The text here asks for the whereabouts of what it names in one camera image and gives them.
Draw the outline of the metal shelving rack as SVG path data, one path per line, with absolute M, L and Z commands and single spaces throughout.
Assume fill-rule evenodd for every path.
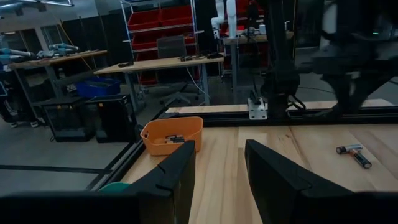
M 158 58 L 157 46 L 150 49 L 134 50 L 131 46 L 134 34 L 161 34 L 161 37 L 184 35 L 188 54 L 198 52 L 198 31 L 196 25 L 195 0 L 119 0 L 124 17 L 127 39 L 124 43 L 130 46 L 132 58 L 135 61 L 152 60 Z M 133 12 L 150 11 L 168 7 L 190 6 L 192 12 L 192 23 L 174 26 L 160 26 L 151 29 L 129 30 L 127 22 Z

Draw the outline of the wooden desk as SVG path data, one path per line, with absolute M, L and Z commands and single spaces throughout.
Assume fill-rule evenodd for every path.
M 126 82 L 130 87 L 130 94 L 132 101 L 135 103 L 135 109 L 138 109 L 136 93 L 134 89 L 134 85 L 131 84 L 131 77 L 129 73 L 136 73 L 142 72 L 146 70 L 161 70 L 161 69 L 169 69 L 169 68 L 179 68 L 179 67 L 195 67 L 199 66 L 201 68 L 201 85 L 203 87 L 203 91 L 205 93 L 205 105 L 210 105 L 210 95 L 208 89 L 208 75 L 206 70 L 206 64 L 209 63 L 221 63 L 224 61 L 224 57 L 214 58 L 214 59 L 194 59 L 185 62 L 181 62 L 178 57 L 174 58 L 162 58 L 162 59 L 155 59 L 155 60 L 145 60 L 145 61 L 138 61 L 134 62 L 133 65 L 126 66 L 126 67 L 119 67 L 118 64 L 112 65 L 110 67 L 102 68 L 94 72 L 95 75 L 102 75 L 102 74 L 110 74 L 110 73 L 123 73 Z

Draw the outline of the person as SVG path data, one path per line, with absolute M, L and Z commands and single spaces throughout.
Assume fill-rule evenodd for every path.
M 32 128 L 39 123 L 26 98 L 18 76 L 0 62 L 0 117 L 12 128 L 28 122 Z

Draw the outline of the white mounting bracket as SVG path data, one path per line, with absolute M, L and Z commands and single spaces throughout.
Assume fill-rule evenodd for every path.
M 256 99 L 248 98 L 248 113 L 250 120 L 266 120 L 267 108 L 264 100 L 261 97 Z

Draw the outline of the blue storage bin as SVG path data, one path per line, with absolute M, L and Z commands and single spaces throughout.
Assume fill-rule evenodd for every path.
M 91 77 L 75 84 L 79 96 L 92 98 L 96 96 L 117 95 L 121 82 L 117 79 Z

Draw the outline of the orange plastic bin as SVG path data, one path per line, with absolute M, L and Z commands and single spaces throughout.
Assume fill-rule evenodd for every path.
M 144 126 L 140 137 L 150 155 L 166 156 L 173 153 L 183 143 L 166 144 L 165 137 L 178 134 L 184 136 L 185 142 L 194 141 L 195 151 L 199 152 L 203 137 L 203 119 L 198 116 L 157 119 Z

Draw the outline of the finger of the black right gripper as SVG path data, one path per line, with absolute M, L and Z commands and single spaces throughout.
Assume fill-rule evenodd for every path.
M 357 113 L 368 96 L 389 81 L 389 75 L 361 73 L 354 80 L 354 92 L 350 96 L 350 113 Z
M 323 74 L 322 80 L 327 82 L 334 91 L 337 104 L 333 107 L 336 114 L 343 114 L 349 109 L 351 77 L 345 74 Z

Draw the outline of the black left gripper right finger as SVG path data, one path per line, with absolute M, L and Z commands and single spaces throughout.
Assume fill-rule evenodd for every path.
M 248 139 L 245 160 L 249 185 L 266 224 L 327 224 L 354 206 L 354 193 Z

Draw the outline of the wooden workbench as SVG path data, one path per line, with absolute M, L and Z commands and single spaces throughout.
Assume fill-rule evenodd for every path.
M 56 98 L 61 98 L 63 96 L 62 87 L 70 85 L 72 83 L 80 82 L 86 78 L 93 76 L 93 70 L 91 69 L 89 72 L 77 73 L 72 77 L 66 77 L 63 79 L 58 79 L 55 70 L 53 68 L 54 65 L 58 63 L 63 63 L 71 60 L 84 59 L 86 57 L 94 57 L 97 55 L 106 54 L 107 50 L 92 50 L 86 52 L 80 52 L 76 54 L 71 54 L 68 56 L 63 56 L 59 58 L 51 58 L 51 59 L 42 59 L 42 60 L 31 60 L 21 63 L 11 63 L 9 64 L 9 68 L 15 71 L 17 77 L 22 81 L 22 78 L 19 76 L 18 71 L 27 68 L 35 68 L 35 67 L 44 67 L 47 75 L 50 78 L 50 83 L 52 85 L 53 91 L 55 93 Z

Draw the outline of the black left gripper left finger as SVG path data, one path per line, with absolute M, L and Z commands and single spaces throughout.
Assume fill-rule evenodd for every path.
M 195 185 L 195 141 L 179 146 L 124 193 L 140 224 L 188 224 Z

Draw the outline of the black box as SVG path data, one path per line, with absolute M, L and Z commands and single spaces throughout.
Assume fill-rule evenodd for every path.
M 86 102 L 98 143 L 136 142 L 137 120 L 129 95 L 96 96 Z
M 41 104 L 56 142 L 87 142 L 95 135 L 85 102 L 83 97 L 68 96 Z

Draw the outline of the grey office chair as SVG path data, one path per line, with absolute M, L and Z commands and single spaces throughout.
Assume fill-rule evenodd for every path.
M 181 62 L 181 58 L 185 60 L 188 55 L 184 35 L 157 39 L 157 52 L 159 59 L 177 58 L 178 63 Z M 196 82 L 193 82 L 189 76 L 187 67 L 163 68 L 157 72 L 157 80 L 161 85 L 167 87 L 181 85 L 175 92 L 161 98 L 160 104 L 169 107 L 172 103 L 184 101 L 188 106 L 192 105 L 192 102 L 185 96 L 185 90 L 189 84 L 196 84 Z

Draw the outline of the ceiling light strip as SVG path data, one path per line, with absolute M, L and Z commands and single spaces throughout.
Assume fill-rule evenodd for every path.
M 73 7 L 72 0 L 0 0 L 0 8 L 18 7 L 25 4 L 48 4 L 54 6 Z

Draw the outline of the red storage bin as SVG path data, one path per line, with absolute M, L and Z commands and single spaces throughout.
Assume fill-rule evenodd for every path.
M 160 22 L 163 26 L 192 23 L 190 6 L 168 7 L 160 10 Z
M 131 46 L 134 50 L 150 49 L 157 46 L 157 39 L 161 34 L 134 34 Z
M 129 30 L 151 29 L 160 26 L 160 10 L 133 12 L 127 22 Z

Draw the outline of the teal plastic bin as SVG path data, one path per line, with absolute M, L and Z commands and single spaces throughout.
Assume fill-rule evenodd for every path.
M 125 182 L 112 182 L 101 187 L 99 192 L 122 192 L 130 186 L 129 183 Z

